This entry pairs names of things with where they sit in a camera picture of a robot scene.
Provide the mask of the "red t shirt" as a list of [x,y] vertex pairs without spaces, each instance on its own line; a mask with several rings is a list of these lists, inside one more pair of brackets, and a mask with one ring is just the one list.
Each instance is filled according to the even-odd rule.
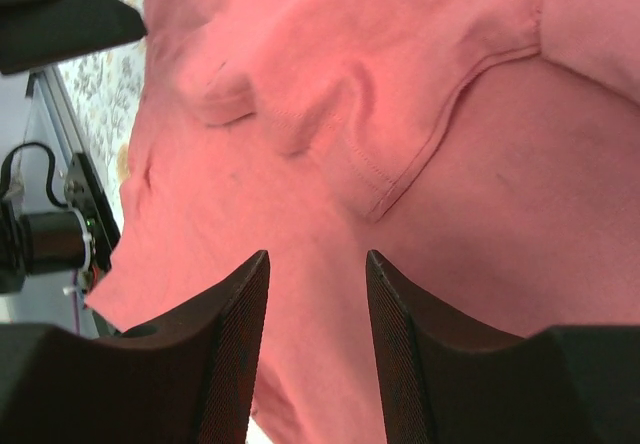
[[385,439],[376,249],[491,326],[639,320],[639,0],[145,0],[119,330],[259,249],[276,443]]

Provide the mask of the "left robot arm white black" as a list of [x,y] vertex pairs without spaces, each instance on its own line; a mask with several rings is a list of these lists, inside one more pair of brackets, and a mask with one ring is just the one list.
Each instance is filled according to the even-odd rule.
[[[110,270],[120,233],[55,66],[145,35],[140,13],[120,0],[1,0],[1,74],[27,75],[31,122],[60,146],[28,135],[2,161],[2,293],[21,292],[31,276],[66,271],[88,274],[83,289],[89,291]],[[14,161],[28,148],[47,156],[44,212],[18,204],[19,186],[29,180]]]

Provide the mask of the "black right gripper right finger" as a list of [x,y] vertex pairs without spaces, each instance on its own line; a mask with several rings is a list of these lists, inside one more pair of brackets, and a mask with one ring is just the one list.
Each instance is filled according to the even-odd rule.
[[521,338],[421,289],[376,251],[366,284],[389,442],[638,441],[637,327]]

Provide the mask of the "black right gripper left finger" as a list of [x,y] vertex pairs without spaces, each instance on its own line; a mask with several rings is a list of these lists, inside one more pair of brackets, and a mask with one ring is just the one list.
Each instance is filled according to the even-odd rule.
[[241,443],[269,289],[259,251],[220,283],[114,337],[1,328],[5,443]]

